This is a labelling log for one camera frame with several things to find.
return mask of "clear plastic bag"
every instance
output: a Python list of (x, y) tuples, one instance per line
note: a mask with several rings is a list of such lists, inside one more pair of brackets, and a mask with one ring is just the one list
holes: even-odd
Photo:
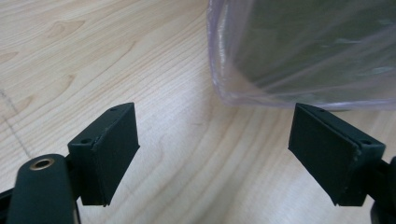
[(207, 17), (226, 104), (396, 108), (394, 0), (210, 0)]

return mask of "metal grommet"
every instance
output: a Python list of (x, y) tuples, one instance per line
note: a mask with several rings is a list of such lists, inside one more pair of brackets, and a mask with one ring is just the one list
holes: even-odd
[(53, 158), (44, 158), (32, 163), (32, 165), (30, 165), (30, 169), (33, 171), (44, 170), (50, 167), (53, 163), (55, 163), (55, 160)]

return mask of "round hole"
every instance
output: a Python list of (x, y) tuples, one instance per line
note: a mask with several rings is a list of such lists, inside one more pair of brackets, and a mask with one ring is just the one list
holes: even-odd
[(82, 144), (87, 144), (87, 143), (90, 143), (91, 141), (92, 141), (91, 138), (84, 138), (84, 139), (81, 140), (81, 143)]
[(361, 142), (362, 142), (364, 145), (371, 145), (371, 144), (372, 144), (372, 142), (370, 142), (369, 140), (361, 140)]
[(42, 159), (42, 160), (32, 163), (32, 165), (30, 166), (30, 169), (33, 171), (44, 170), (44, 169), (50, 167), (54, 162), (55, 162), (55, 160), (53, 158)]

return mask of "black plastic bracket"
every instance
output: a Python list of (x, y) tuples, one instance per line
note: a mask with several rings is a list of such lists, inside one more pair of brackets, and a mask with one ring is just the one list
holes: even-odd
[(396, 218), (396, 160), (381, 160), (384, 144), (324, 109), (297, 104), (289, 150), (334, 204), (362, 206), (369, 194), (373, 223), (395, 223), (388, 221)]
[(76, 199), (108, 205), (139, 149), (134, 104), (108, 109), (69, 144), (65, 158), (26, 162), (14, 189), (0, 194), (0, 224), (79, 223)]

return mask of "wooden table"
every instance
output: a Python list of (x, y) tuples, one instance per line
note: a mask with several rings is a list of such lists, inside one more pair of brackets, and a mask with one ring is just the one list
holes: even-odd
[[(2, 1), (0, 190), (113, 105), (135, 102), (141, 148), (83, 223), (370, 223), (334, 207), (287, 150), (292, 110), (228, 107), (208, 68), (207, 1)], [(337, 116), (396, 154), (396, 113)]]

